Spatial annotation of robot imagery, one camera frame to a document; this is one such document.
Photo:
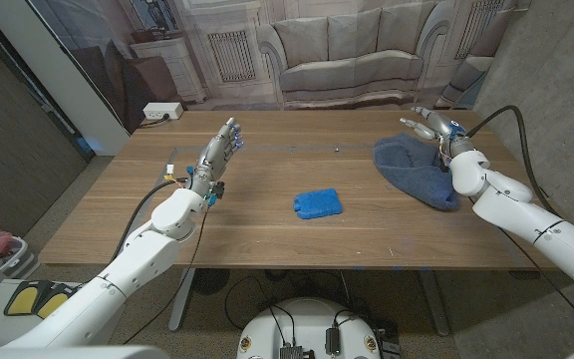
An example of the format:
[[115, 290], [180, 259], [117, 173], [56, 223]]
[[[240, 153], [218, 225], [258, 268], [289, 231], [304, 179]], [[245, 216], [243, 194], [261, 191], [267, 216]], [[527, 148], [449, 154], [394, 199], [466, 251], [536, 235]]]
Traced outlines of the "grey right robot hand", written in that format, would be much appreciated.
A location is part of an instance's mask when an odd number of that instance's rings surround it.
[[458, 155], [474, 150], [465, 128], [455, 120], [423, 107], [412, 107], [412, 111], [426, 119], [428, 125], [407, 118], [400, 118], [400, 122], [413, 129], [422, 139], [437, 141], [438, 154], [445, 167]]

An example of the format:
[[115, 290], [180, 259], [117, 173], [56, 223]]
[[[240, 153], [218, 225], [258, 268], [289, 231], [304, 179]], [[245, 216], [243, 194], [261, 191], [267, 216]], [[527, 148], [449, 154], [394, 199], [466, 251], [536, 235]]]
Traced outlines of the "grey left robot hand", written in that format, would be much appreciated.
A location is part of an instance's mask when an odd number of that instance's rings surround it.
[[228, 161], [243, 146], [241, 132], [241, 126], [230, 118], [203, 148], [192, 175], [192, 191], [201, 196], [208, 195], [225, 172]]

